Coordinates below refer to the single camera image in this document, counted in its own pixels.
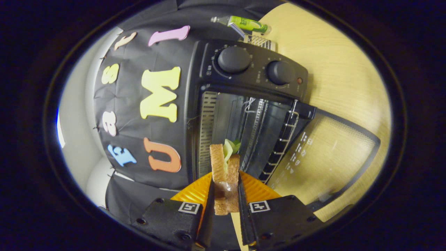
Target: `blue letter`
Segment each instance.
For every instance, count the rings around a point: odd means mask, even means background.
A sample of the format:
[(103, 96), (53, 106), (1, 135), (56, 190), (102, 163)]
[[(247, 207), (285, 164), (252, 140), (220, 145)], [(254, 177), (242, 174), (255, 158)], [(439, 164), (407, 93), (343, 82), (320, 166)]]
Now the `blue letter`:
[(125, 163), (133, 162), (136, 163), (136, 159), (132, 156), (132, 154), (124, 148), (124, 151), (121, 149), (121, 147), (115, 147), (113, 149), (112, 145), (108, 145), (107, 147), (110, 154), (116, 159), (116, 161), (121, 165), (124, 166)]

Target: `foam letter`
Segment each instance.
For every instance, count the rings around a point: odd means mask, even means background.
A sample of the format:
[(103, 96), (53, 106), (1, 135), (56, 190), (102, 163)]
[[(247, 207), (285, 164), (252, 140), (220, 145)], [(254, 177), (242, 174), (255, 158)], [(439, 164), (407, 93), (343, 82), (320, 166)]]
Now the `foam letter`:
[(117, 50), (119, 47), (121, 47), (121, 46), (127, 44), (128, 42), (130, 42), (135, 36), (136, 36), (136, 32), (132, 33), (129, 37), (123, 36), (121, 38), (121, 40), (116, 42), (115, 50)]
[(183, 40), (187, 37), (187, 34), (189, 33), (190, 26), (186, 25), (179, 29), (172, 29), (165, 32), (155, 32), (149, 39), (149, 46), (152, 46), (154, 43), (158, 43), (165, 40), (170, 39), (178, 39)]
[(145, 70), (142, 74), (141, 84), (144, 88), (151, 91), (152, 94), (141, 101), (141, 117), (158, 116), (168, 118), (170, 122), (177, 121), (177, 105), (170, 104), (162, 106), (177, 98), (177, 95), (165, 88), (167, 86), (172, 90), (178, 88), (180, 81), (180, 67), (174, 67), (168, 71), (151, 72)]
[(102, 125), (104, 126), (104, 130), (108, 132), (111, 136), (116, 136), (116, 115), (113, 111), (104, 112), (102, 114)]
[(148, 138), (144, 138), (144, 148), (148, 153), (151, 151), (157, 151), (165, 153), (170, 157), (170, 162), (165, 162), (149, 156), (149, 164), (153, 170), (178, 172), (181, 169), (180, 155), (173, 147), (165, 144), (150, 142)]
[(112, 145), (108, 145), (107, 149), (122, 167), (124, 166), (124, 164), (129, 162), (136, 163), (136, 159), (127, 150), (127, 148), (124, 148), (124, 150), (122, 150), (121, 147), (115, 147), (113, 149)]
[(107, 66), (102, 73), (102, 83), (111, 84), (118, 78), (119, 64), (114, 64), (112, 66)]

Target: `wire rack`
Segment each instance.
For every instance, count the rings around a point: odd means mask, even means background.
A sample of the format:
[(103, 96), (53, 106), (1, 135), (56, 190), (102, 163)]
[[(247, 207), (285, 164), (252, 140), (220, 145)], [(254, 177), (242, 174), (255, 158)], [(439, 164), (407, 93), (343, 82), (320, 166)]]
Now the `wire rack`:
[(277, 52), (277, 43), (263, 37), (245, 33), (245, 37), (240, 38), (239, 41)]

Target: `yellow letter m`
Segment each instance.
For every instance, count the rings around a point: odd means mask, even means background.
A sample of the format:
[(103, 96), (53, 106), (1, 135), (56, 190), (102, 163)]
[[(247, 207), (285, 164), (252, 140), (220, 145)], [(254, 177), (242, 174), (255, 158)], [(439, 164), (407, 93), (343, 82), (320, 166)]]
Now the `yellow letter m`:
[(170, 122), (177, 121), (177, 105), (162, 106), (177, 98), (177, 95), (164, 87), (172, 90), (178, 88), (180, 82), (180, 67), (174, 67), (168, 71), (151, 72), (145, 70), (142, 74), (141, 84), (152, 94), (141, 101), (141, 117), (158, 116), (168, 118)]

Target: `toast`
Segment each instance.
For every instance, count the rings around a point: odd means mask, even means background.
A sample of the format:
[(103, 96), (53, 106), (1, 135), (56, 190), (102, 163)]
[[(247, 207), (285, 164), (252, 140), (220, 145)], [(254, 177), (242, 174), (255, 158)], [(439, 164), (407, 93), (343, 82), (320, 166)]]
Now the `toast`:
[(222, 144), (210, 145), (212, 179), (215, 185), (215, 215), (227, 215), (239, 211), (240, 156), (231, 155), (225, 170)]

